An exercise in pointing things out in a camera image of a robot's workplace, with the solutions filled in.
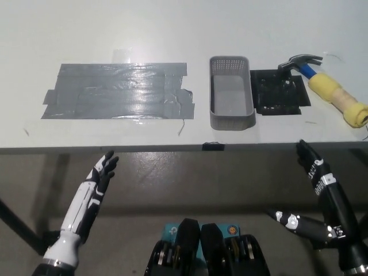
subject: hammer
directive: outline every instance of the hammer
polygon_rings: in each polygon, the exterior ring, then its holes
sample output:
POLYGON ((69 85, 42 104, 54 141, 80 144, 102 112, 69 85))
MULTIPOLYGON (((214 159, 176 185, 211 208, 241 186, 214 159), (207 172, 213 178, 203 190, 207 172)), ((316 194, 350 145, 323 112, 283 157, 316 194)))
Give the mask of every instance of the hammer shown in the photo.
POLYGON ((322 99, 333 104, 344 116, 345 121, 354 128, 361 128, 368 122, 368 106, 358 102, 341 85, 325 73, 316 73, 308 64, 321 65, 323 57, 315 55, 292 56, 288 62, 278 66, 283 73, 295 69, 309 79, 308 86, 322 99))

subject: robotic hand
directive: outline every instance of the robotic hand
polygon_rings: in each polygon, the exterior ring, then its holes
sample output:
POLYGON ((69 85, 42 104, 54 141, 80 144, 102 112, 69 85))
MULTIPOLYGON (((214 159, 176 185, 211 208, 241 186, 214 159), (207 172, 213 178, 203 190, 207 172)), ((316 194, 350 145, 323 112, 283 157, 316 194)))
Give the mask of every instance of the robotic hand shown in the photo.
POLYGON ((114 177, 118 157, 105 154, 86 180, 79 185, 64 218, 58 240, 47 249, 33 276, 73 276, 78 266, 78 249, 88 238, 110 179, 114 177))
POLYGON ((303 166, 318 196, 324 222, 290 212, 268 210, 268 214, 298 236, 312 242, 314 249, 335 248, 345 275, 368 271, 368 247, 363 243, 350 202, 330 166, 305 141, 297 144, 303 166))

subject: yellow sponge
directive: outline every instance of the yellow sponge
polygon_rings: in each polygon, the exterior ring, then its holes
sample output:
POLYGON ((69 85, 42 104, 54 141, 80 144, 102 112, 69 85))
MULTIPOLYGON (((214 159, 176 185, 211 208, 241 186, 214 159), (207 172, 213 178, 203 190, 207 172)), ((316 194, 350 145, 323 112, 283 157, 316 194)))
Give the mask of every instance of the yellow sponge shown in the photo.
POLYGON ((328 102, 332 101, 334 91, 337 88, 341 88, 341 85, 337 81, 323 73, 312 76, 308 82, 308 86, 322 99, 328 102))
POLYGON ((368 106, 361 102, 356 102, 344 112, 345 121, 355 128, 361 128, 368 122, 368 106))

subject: gray duct tape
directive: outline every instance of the gray duct tape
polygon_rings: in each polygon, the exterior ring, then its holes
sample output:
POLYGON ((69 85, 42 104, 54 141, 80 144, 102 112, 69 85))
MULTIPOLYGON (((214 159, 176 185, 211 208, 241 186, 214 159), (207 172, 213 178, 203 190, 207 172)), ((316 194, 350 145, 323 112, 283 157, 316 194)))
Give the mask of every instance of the gray duct tape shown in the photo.
POLYGON ((62 64, 61 76, 186 76, 186 63, 62 64))
POLYGON ((179 90, 182 77, 150 77, 150 78, 114 78, 114 77, 82 77, 58 78, 55 86, 57 104, 74 104, 78 100, 79 91, 88 90, 179 90))
POLYGON ((83 90, 77 104, 163 104, 166 102, 192 104, 190 91, 181 90, 83 90))
POLYGON ((48 105, 42 119, 162 118, 193 119, 194 104, 48 105))

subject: blue hammer handle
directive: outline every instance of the blue hammer handle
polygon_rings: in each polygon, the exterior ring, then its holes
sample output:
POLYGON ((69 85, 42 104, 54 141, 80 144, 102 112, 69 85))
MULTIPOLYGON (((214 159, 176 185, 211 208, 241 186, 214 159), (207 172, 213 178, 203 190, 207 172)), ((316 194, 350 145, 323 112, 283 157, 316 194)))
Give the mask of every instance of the blue hammer handle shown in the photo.
POLYGON ((299 72, 308 79, 317 74, 308 64, 301 66, 299 72))

